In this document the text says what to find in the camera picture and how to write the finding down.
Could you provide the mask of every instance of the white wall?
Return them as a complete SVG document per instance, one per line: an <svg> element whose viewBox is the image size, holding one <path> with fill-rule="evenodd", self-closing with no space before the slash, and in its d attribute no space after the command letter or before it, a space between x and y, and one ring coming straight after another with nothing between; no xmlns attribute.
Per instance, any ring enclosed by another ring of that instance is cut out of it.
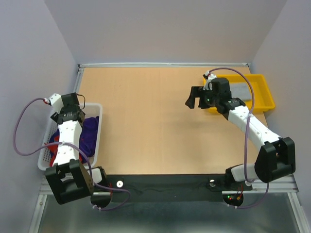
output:
<svg viewBox="0 0 311 233"><path fill-rule="evenodd" d="M43 173L38 154L13 151L13 127L30 100L71 91L77 70L43 0L2 0L0 32L0 232L25 233ZM42 103L27 112L18 131L20 150L41 145L49 112Z"/></svg>
<svg viewBox="0 0 311 233"><path fill-rule="evenodd" d="M288 0L251 69L263 73L276 102L269 127L296 146L295 178L311 223L311 1Z"/></svg>
<svg viewBox="0 0 311 233"><path fill-rule="evenodd" d="M78 63L251 62L286 0L45 0Z"/></svg>

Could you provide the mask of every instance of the wooden table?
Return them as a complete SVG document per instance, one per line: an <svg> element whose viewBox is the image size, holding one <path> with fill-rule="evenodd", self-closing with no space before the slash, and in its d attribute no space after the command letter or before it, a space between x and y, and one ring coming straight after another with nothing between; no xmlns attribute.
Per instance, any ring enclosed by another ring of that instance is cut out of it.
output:
<svg viewBox="0 0 311 233"><path fill-rule="evenodd" d="M222 115L185 106L208 69L85 68L79 93L104 109L97 165L107 174L211 174L242 164L244 133ZM256 117L266 124L263 113ZM255 162L251 142L248 151Z"/></svg>

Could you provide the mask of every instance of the yellow tray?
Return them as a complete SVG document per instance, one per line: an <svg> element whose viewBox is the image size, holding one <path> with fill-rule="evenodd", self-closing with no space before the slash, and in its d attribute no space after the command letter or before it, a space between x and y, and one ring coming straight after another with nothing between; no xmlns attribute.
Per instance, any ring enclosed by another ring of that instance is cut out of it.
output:
<svg viewBox="0 0 311 233"><path fill-rule="evenodd" d="M244 78L238 74L217 74L217 77L224 77L229 80L230 83L245 83ZM264 75L262 74L245 74L245 77L250 81L254 94L255 94L255 107L254 112L266 112L270 109L274 109L276 104L273 101L271 92L269 90L268 84ZM251 108L252 101L245 101L248 108ZM210 113L217 113L216 108L209 108Z"/></svg>

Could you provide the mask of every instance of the white round button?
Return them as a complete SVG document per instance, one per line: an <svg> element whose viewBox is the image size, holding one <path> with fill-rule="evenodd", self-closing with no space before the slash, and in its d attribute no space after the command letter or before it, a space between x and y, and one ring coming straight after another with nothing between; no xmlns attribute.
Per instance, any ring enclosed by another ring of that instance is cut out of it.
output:
<svg viewBox="0 0 311 233"><path fill-rule="evenodd" d="M117 187L118 188L122 188L123 187L123 182L122 181L118 181L117 182Z"/></svg>

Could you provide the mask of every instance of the white basket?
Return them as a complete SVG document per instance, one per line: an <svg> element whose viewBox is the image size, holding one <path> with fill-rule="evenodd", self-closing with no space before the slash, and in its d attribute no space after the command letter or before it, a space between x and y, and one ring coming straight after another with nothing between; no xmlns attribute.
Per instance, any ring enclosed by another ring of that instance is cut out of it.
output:
<svg viewBox="0 0 311 233"><path fill-rule="evenodd" d="M95 154L94 156L89 158L89 162L91 163L91 166L94 167L97 162L97 156L98 156L98 147L99 147L99 141L100 141L100 136L101 136L101 127L102 127L102 118L103 118L103 107L99 103L86 103L86 107L83 109L83 112L86 114L85 118L99 116ZM44 145L44 143L49 143L51 136L56 132L56 130L57 130L57 124L52 119L50 119L48 122L47 130L44 134L42 145ZM40 170L45 171L45 169L50 167L50 160L51 160L50 150L48 148L42 149L39 155L38 168Z"/></svg>

